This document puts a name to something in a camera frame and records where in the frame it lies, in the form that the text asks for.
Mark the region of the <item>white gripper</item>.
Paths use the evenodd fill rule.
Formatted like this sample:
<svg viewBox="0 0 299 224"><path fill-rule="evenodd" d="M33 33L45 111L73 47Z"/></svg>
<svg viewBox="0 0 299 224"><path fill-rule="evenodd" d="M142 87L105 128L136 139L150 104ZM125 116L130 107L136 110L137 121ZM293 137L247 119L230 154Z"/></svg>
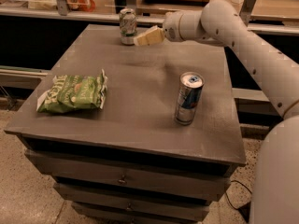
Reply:
<svg viewBox="0 0 299 224"><path fill-rule="evenodd" d="M136 46L159 44L164 41L164 36L171 42L180 42L180 18L180 12L167 12L163 22L163 29L157 25L150 27L147 31L134 38L134 44Z"/></svg>

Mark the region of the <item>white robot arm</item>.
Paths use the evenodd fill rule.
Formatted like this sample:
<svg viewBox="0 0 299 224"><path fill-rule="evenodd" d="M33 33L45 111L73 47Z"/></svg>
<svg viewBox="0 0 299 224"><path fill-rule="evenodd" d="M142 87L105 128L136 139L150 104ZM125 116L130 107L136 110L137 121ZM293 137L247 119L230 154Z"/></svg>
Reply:
<svg viewBox="0 0 299 224"><path fill-rule="evenodd" d="M137 46L196 41L227 47L239 60L233 80L258 87L282 117L261 145L249 224L299 224L299 64L250 31L223 0L200 11L168 12L134 39Z"/></svg>

